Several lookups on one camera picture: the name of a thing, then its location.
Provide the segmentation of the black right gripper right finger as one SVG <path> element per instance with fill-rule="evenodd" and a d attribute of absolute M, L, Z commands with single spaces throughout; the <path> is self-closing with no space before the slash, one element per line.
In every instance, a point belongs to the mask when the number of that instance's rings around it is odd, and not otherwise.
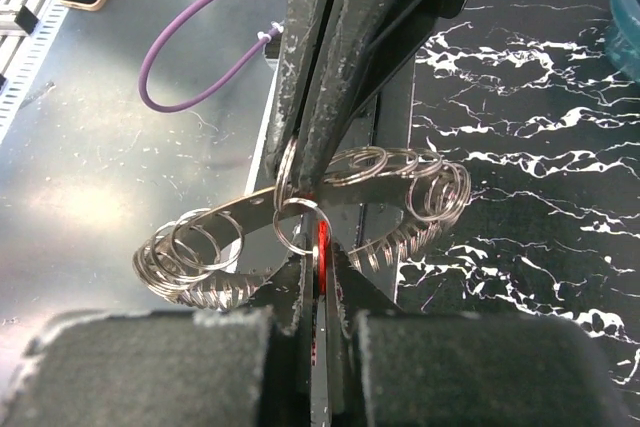
<path fill-rule="evenodd" d="M 527 314 L 402 311 L 326 249 L 335 426 L 627 426 L 605 358 L 575 323 Z"/>

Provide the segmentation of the red key tag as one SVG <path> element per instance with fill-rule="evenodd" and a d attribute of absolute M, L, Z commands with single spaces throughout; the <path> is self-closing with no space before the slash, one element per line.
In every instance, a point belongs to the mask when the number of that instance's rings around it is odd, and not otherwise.
<path fill-rule="evenodd" d="M 327 249 L 329 245 L 329 223 L 320 221 L 317 225 L 317 277 L 320 295 L 326 294 Z"/>

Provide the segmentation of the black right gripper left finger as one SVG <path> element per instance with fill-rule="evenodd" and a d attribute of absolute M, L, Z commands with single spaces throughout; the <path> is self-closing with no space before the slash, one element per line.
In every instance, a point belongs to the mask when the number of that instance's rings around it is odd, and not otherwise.
<path fill-rule="evenodd" d="M 309 260 L 228 312 L 77 311 L 28 345 L 5 426 L 307 426 Z"/>

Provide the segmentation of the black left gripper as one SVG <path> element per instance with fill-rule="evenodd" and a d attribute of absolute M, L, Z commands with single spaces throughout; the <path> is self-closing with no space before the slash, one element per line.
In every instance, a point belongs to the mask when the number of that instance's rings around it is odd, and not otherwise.
<path fill-rule="evenodd" d="M 457 16 L 466 2 L 287 0 L 266 169 L 278 171 L 286 147 L 294 142 L 292 184 L 315 188 L 350 110 L 359 114 L 417 52 L 437 21 Z"/>

